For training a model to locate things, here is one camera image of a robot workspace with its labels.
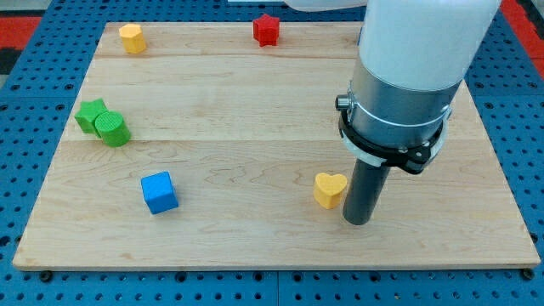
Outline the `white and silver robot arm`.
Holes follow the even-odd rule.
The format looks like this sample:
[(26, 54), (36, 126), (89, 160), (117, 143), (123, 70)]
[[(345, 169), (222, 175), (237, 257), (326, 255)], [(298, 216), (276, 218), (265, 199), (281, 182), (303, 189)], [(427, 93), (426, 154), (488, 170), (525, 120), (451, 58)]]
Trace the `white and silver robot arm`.
[(367, 0), (339, 130), (356, 168), (419, 174), (439, 154), (451, 101), (499, 0)]

